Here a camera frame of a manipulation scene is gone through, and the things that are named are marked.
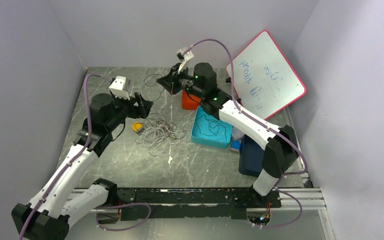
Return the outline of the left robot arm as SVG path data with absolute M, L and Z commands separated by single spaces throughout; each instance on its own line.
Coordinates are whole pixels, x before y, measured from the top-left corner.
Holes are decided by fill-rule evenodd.
M 92 97 L 82 129 L 63 163 L 45 186 L 27 203 L 18 203 L 11 216 L 19 239 L 63 240 L 70 228 L 96 207 L 119 203 L 117 184 L 99 178 L 69 200 L 80 178 L 113 141 L 112 132 L 127 118 L 146 119 L 153 106 L 138 92 L 127 98 L 100 93 Z

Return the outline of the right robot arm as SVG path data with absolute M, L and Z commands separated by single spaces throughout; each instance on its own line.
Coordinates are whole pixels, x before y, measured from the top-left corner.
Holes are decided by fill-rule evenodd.
M 181 69 L 180 63 L 156 80 L 171 95 L 183 91 L 200 99 L 204 112 L 232 125 L 252 138 L 264 151 L 262 170 L 253 183 L 250 202 L 262 207 L 269 200 L 270 191 L 299 157 L 294 129 L 271 124 L 253 114 L 217 85 L 217 74 L 207 62 L 195 65 L 193 74 Z

